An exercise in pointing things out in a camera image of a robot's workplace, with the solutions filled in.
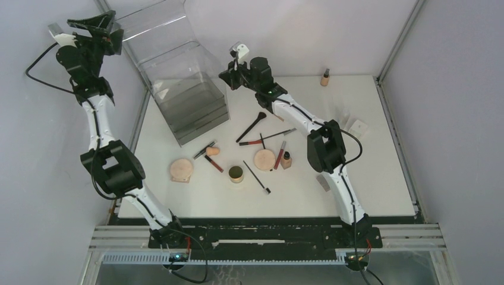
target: clear plastic container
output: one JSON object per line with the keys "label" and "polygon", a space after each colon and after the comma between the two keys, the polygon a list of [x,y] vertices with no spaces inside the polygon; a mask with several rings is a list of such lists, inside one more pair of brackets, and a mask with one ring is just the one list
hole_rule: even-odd
{"label": "clear plastic container", "polygon": [[218,78],[225,67],[196,40],[182,2],[165,0],[117,23],[180,145],[229,119],[226,85]]}

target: white table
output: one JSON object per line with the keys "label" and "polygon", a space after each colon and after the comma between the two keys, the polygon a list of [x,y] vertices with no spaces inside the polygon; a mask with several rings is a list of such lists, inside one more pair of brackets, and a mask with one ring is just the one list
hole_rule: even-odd
{"label": "white table", "polygon": [[[348,174],[356,195],[370,216],[413,216],[414,209],[399,164],[385,114],[373,78],[369,75],[334,76],[327,87],[320,77],[275,78],[294,99],[314,115],[327,118],[334,115],[332,102],[344,103],[351,119],[358,118],[369,128],[362,137],[363,155],[349,164]],[[262,145],[238,146],[235,140],[265,111],[256,102],[254,92],[241,87],[228,89],[231,120],[189,142],[182,148],[175,141],[156,103],[151,98],[138,140],[136,156],[146,171],[146,182],[160,202],[178,217],[332,217],[337,216],[336,203],[331,192],[325,192],[316,181],[318,175],[306,158],[306,137],[293,132],[285,137],[286,150],[291,153],[292,167],[262,172],[253,164],[254,154]],[[292,128],[287,122],[265,111],[262,120],[242,141]],[[343,136],[350,159],[358,153],[357,144]],[[283,135],[266,140],[266,148],[278,154]],[[204,157],[192,156],[211,140],[217,140],[220,154],[214,161],[225,171],[218,172]],[[170,164],[180,158],[193,162],[194,173],[190,183],[170,181]],[[242,160],[252,167],[272,193],[266,195]],[[227,175],[231,166],[244,169],[240,184],[232,183]],[[129,202],[124,201],[120,218],[141,217]]]}

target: transparent box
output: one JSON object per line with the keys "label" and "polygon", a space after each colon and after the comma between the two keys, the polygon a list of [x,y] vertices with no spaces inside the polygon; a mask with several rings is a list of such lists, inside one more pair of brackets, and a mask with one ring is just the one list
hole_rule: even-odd
{"label": "transparent box", "polygon": [[229,119],[225,67],[194,36],[179,0],[117,19],[123,43],[166,123],[184,145]]}

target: white wall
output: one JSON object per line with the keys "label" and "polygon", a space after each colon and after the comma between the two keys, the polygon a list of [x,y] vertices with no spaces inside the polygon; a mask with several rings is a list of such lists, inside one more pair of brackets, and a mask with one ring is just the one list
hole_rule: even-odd
{"label": "white wall", "polygon": [[407,159],[462,284],[502,284],[504,2],[427,1],[392,70]]}
{"label": "white wall", "polygon": [[[66,19],[98,13],[91,0],[0,4],[1,284],[76,284],[94,226],[106,217],[109,202],[94,192],[79,160],[89,144],[82,108],[72,95],[24,75],[53,43],[48,24],[68,29]],[[70,88],[55,50],[33,75]],[[125,56],[106,58],[102,75],[115,93],[116,136],[127,143],[143,86]]]}
{"label": "white wall", "polygon": [[[159,0],[108,0],[122,17]],[[241,41],[275,76],[378,75],[415,0],[185,0],[196,38],[225,65]]]}

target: gray floor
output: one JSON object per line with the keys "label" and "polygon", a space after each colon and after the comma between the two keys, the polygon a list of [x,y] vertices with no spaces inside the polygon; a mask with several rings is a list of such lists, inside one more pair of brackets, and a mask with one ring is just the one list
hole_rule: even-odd
{"label": "gray floor", "polygon": [[[435,285],[434,269],[429,253],[372,253],[371,269],[387,285]],[[179,273],[189,278],[201,279],[204,266],[185,267]],[[379,284],[366,273],[371,284]],[[161,265],[103,265],[97,284],[190,284],[168,273]],[[317,265],[261,265],[261,266],[211,266],[208,285],[273,285],[273,284],[365,284],[359,272],[344,266]]]}

